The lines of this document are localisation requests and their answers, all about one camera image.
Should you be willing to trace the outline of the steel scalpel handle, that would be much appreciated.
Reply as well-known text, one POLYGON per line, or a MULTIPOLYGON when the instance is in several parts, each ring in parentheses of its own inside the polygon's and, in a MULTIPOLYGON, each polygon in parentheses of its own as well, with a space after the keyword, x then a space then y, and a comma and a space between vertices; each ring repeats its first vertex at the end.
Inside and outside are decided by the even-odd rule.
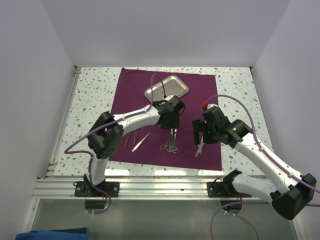
POLYGON ((199 155, 202 154, 203 145, 204 145, 204 139, 203 139, 203 136, 202 136, 201 140, 200 140, 200 144, 197 145, 198 149, 197 149, 197 151, 195 153, 195 157, 198 157, 199 155))

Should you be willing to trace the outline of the purple surgical cloth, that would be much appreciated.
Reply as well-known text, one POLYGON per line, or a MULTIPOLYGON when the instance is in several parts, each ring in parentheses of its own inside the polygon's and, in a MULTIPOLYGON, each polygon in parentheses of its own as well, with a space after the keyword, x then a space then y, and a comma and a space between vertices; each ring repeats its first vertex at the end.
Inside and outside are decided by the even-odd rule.
MULTIPOLYGON (((123 68, 119 75, 111 113, 129 113, 149 105, 150 101, 144 92, 151 86, 152 75, 152 71, 123 68)), ((133 140, 126 140, 124 136, 118 151, 110 157, 111 161, 212 171, 222 169, 220 144, 205 144, 202 153, 195 155, 198 146, 194 143, 192 125, 194 120, 202 119, 204 101, 218 93, 216 77, 191 73, 177 73, 176 76, 189 88, 188 93, 180 98, 179 108, 183 114, 179 116, 177 113, 170 114, 166 111, 159 124, 140 128, 137 139, 146 137, 146 140, 137 150, 133 149, 133 140), (169 121, 176 119, 179 119, 175 141, 178 151, 167 152, 160 146, 167 141, 170 129, 175 127, 169 121)))

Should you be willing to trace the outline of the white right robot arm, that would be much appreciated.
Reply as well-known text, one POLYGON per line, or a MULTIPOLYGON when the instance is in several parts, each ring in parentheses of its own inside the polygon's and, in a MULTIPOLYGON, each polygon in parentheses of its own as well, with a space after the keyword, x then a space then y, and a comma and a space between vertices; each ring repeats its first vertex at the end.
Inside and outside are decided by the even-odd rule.
POLYGON ((210 187, 220 197, 247 194, 272 205, 287 220, 293 220, 314 196, 316 178, 287 165, 268 149, 254 131, 242 120, 230 122, 215 104, 205 103, 202 119, 192 122, 194 143, 197 145, 222 143, 237 150, 257 166, 267 180, 245 175, 233 170, 222 181, 210 187))

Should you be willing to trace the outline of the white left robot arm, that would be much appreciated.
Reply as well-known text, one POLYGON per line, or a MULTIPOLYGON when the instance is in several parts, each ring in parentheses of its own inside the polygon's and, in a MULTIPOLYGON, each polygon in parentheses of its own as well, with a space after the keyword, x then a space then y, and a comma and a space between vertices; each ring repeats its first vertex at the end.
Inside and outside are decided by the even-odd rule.
POLYGON ((120 148, 124 135, 153 125, 177 129, 185 109, 186 105, 179 97, 169 95, 134 111, 114 115, 108 111, 102 113, 86 137, 90 149, 89 166, 84 176, 87 192, 96 197, 106 190, 105 168, 108 159, 120 148))

